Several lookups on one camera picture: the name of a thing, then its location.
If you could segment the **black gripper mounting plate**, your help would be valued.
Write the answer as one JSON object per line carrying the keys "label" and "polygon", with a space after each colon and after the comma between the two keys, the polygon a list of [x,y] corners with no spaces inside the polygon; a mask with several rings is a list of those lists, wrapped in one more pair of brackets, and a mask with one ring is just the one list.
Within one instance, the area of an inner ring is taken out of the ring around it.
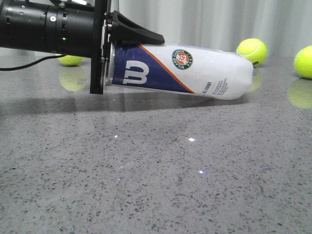
{"label": "black gripper mounting plate", "polygon": [[[95,1],[93,31],[90,93],[102,94],[105,85],[105,76],[108,65],[109,50],[108,33],[106,31],[107,19],[110,17],[112,2],[110,0]],[[154,44],[165,43],[164,36],[152,32],[126,18],[118,11],[112,13],[112,41],[123,44]]]}

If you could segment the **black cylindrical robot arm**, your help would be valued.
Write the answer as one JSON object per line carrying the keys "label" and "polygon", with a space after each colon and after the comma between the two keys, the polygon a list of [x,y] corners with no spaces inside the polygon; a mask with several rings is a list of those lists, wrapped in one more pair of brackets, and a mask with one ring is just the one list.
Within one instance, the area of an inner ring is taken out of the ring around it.
{"label": "black cylindrical robot arm", "polygon": [[1,47],[91,58],[92,94],[103,93],[102,70],[113,41],[165,42],[162,35],[112,12],[109,0],[97,0],[94,6],[71,0],[54,0],[50,5],[29,0],[0,2]]}

